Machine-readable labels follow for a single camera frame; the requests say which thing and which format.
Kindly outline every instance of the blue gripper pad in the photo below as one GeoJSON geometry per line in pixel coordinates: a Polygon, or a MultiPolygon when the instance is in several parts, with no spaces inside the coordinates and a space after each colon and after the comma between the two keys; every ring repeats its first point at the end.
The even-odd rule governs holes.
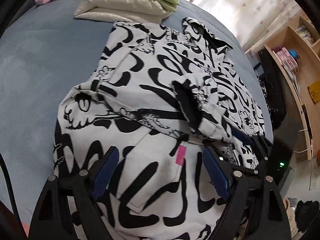
{"type": "Polygon", "coordinates": [[[202,152],[202,160],[217,194],[224,200],[228,200],[230,194],[228,192],[227,178],[224,176],[207,148],[202,152]]]}
{"type": "Polygon", "coordinates": [[[91,196],[94,200],[97,200],[104,194],[111,180],[111,176],[118,165],[118,162],[119,150],[115,147],[94,180],[94,188],[91,193],[91,196]]]}

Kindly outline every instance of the yellow object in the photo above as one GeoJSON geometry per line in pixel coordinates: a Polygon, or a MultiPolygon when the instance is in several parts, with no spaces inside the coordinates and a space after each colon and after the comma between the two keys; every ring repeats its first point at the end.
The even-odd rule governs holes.
{"type": "Polygon", "coordinates": [[[320,81],[314,82],[308,86],[309,94],[314,104],[320,101],[320,81]]]}

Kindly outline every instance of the black cable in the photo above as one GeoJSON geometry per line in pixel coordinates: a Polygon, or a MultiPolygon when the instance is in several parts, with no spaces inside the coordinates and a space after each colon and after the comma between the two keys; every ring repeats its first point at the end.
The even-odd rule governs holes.
{"type": "Polygon", "coordinates": [[[13,214],[16,216],[18,225],[20,227],[20,231],[21,231],[20,235],[23,237],[23,239],[28,240],[27,234],[24,231],[24,228],[23,228],[22,223],[21,223],[21,219],[20,219],[20,216],[19,216],[19,213],[18,213],[18,208],[17,208],[16,201],[14,199],[14,194],[13,194],[13,189],[12,189],[12,184],[11,184],[9,172],[8,172],[7,166],[5,165],[4,159],[2,158],[1,153],[0,153],[0,167],[1,167],[2,172],[3,172],[5,182],[7,184],[7,189],[8,189],[8,194],[9,194],[9,198],[10,198],[10,203],[11,203],[11,207],[12,207],[12,210],[13,210],[13,214]]]}

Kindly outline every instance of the bed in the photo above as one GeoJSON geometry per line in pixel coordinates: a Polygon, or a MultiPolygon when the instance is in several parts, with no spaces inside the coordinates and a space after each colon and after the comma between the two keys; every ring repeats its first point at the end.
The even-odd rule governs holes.
{"type": "MultiPolygon", "coordinates": [[[[33,6],[0,39],[0,151],[8,166],[17,206],[29,224],[39,194],[53,171],[53,133],[59,103],[95,70],[112,23],[74,19],[81,0],[33,6]]],[[[228,56],[262,109],[266,138],[273,140],[268,108],[256,75],[233,34],[212,15],[180,0],[162,24],[182,31],[181,20],[204,23],[233,50],[228,56]]],[[[0,199],[10,207],[4,178],[0,199]]]]}

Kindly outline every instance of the shirt pocket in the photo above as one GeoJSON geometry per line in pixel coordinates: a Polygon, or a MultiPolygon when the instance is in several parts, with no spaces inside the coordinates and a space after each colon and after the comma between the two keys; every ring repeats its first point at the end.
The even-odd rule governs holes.
{"type": "Polygon", "coordinates": [[[151,197],[160,197],[162,187],[179,182],[183,166],[181,141],[152,132],[126,155],[116,190],[116,198],[135,213],[141,213],[151,197]]]}

